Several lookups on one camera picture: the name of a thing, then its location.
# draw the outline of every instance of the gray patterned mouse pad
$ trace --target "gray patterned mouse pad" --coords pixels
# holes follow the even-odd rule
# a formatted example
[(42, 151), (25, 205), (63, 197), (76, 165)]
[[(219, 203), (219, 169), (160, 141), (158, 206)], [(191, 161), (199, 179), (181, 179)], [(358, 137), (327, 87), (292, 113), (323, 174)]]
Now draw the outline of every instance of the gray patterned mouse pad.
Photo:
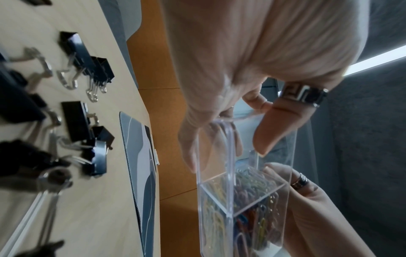
[(120, 112), (121, 133), (145, 257), (154, 248), (155, 159), (149, 127)]

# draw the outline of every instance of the clear container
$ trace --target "clear container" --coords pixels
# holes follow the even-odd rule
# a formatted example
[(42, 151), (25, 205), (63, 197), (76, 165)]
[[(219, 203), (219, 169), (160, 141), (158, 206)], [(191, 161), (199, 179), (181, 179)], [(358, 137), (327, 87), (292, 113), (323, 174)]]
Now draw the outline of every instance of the clear container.
[(296, 131), (261, 158), (252, 138), (263, 114), (217, 119), (198, 139), (200, 252), (204, 257), (272, 257), (283, 244)]

